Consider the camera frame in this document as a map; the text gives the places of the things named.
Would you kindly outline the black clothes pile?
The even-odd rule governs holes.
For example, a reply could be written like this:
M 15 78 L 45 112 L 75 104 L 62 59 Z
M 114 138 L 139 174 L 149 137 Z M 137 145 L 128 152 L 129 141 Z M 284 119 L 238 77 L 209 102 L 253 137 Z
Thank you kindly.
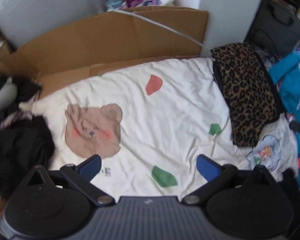
M 10 76 L 0 75 L 0 89 Z M 0 112 L 0 200 L 11 196 L 25 175 L 36 165 L 48 167 L 55 145 L 45 119 L 22 110 L 41 86 L 25 77 L 11 77 L 17 97 Z

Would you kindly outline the black bag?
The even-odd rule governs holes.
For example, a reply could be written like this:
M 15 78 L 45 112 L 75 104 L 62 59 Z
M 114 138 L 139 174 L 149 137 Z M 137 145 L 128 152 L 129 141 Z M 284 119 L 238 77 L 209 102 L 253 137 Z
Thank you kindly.
M 245 40 L 279 57 L 288 55 L 300 39 L 299 18 L 272 0 L 262 0 Z

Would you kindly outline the blue patterned fabric bag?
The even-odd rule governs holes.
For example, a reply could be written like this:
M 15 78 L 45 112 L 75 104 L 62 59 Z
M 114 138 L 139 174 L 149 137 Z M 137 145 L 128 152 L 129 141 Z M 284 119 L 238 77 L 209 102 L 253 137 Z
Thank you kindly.
M 277 90 L 289 124 L 300 123 L 300 46 L 295 47 L 287 56 L 272 65 L 268 71 Z M 300 133 L 294 132 L 298 145 L 298 182 L 300 185 Z

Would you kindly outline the flattened brown cardboard box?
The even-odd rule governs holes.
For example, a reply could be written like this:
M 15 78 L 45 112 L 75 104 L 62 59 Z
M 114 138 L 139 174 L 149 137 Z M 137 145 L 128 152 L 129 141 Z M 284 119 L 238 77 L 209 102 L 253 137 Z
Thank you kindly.
M 198 57 L 209 14 L 191 8 L 111 11 L 45 33 L 0 57 L 0 73 L 42 85 L 41 97 L 106 72 Z

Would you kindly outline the leopard print skirt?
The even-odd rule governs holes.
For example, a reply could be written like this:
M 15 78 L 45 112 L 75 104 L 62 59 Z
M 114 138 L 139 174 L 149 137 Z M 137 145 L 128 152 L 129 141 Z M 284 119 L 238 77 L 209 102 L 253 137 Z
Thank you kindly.
M 254 147 L 259 136 L 276 116 L 270 86 L 254 50 L 248 43 L 231 43 L 213 48 L 229 107 L 232 141 L 239 147 Z

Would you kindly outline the cream bear print blanket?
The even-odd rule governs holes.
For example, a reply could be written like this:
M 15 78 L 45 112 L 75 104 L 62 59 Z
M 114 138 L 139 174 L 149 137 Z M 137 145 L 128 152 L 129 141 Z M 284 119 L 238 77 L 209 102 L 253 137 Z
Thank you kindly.
M 263 165 L 277 181 L 289 168 L 296 172 L 296 138 L 284 116 L 263 129 L 256 146 L 234 145 L 212 66 L 211 58 L 144 63 L 22 109 L 46 120 L 56 147 L 52 170 L 98 154 L 102 167 L 91 183 L 115 199 L 185 197 L 206 183 L 196 167 L 201 154 L 242 170 Z

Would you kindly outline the grey upright panel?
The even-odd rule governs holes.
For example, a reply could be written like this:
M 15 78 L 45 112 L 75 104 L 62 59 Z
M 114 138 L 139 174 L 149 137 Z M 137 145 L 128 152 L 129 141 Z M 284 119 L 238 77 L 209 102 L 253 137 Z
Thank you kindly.
M 106 0 L 0 0 L 0 31 L 18 48 L 48 31 L 105 11 Z

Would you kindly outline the folded black garment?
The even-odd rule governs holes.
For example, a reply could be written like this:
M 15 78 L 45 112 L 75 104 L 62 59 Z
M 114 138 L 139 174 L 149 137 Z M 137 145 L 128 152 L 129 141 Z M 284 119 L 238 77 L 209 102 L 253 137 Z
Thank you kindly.
M 264 65 L 264 63 L 262 62 L 262 59 L 261 57 L 256 53 L 254 52 L 259 64 L 261 65 L 261 70 L 264 72 L 264 75 L 265 75 L 265 78 L 268 82 L 268 85 L 270 86 L 270 91 L 271 93 L 273 94 L 273 97 L 274 97 L 274 101 L 275 101 L 275 106 L 276 106 L 276 116 L 275 118 L 273 118 L 271 121 L 268 121 L 267 124 L 270 124 L 272 122 L 275 122 L 279 119 L 280 117 L 280 114 L 281 113 L 284 113 L 286 111 L 285 107 L 283 106 L 283 103 L 281 101 L 281 98 L 279 96 L 279 93 L 277 91 L 277 88 L 276 86 L 274 85 L 271 77 L 269 76 L 267 70 L 266 70 L 266 67 Z M 224 92 L 223 92 L 223 80 L 222 80 L 222 75 L 221 75 L 221 71 L 219 69 L 219 65 L 218 65 L 218 62 L 217 60 L 215 60 L 213 62 L 213 77 L 214 77 L 214 80 L 215 82 L 217 83 L 218 85 L 218 88 L 219 90 L 221 91 L 222 93 L 222 96 L 224 96 Z

